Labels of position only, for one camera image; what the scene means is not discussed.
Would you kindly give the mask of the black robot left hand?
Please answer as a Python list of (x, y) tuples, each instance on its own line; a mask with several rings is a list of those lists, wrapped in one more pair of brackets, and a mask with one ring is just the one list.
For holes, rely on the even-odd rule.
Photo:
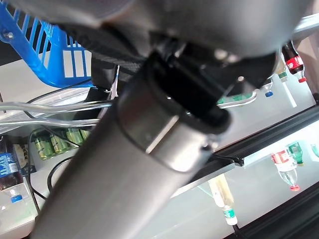
[(46, 200), (34, 239), (132, 239), (231, 125), (217, 101), (272, 75), (311, 0), (12, 0), (132, 77)]

